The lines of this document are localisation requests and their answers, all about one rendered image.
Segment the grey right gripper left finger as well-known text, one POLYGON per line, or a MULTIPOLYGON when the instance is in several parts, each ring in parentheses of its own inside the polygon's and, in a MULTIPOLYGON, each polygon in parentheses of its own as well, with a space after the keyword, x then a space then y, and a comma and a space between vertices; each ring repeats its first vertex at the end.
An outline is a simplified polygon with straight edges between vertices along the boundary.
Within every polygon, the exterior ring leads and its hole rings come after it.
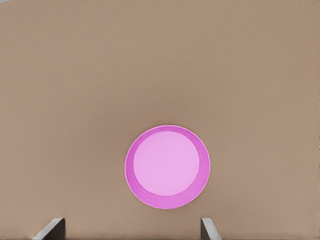
POLYGON ((31 240, 66 240, 66 220, 53 218, 31 240))

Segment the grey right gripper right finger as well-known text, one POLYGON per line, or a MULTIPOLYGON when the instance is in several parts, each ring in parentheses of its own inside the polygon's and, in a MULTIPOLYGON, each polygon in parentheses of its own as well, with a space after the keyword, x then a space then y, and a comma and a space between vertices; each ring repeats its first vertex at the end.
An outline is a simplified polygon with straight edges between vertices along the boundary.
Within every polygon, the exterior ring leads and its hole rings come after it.
POLYGON ((200 219, 200 239, 201 240, 222 240, 214 222, 211 218, 200 219))

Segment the pink round plate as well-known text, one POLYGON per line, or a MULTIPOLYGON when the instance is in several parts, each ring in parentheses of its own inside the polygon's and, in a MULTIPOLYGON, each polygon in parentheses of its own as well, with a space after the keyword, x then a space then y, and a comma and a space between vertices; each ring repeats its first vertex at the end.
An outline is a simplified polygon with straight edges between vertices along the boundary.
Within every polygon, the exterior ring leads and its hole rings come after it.
POLYGON ((196 199, 210 176, 205 143, 178 125, 148 129, 131 144, 124 175, 131 192, 156 209, 176 209, 196 199))

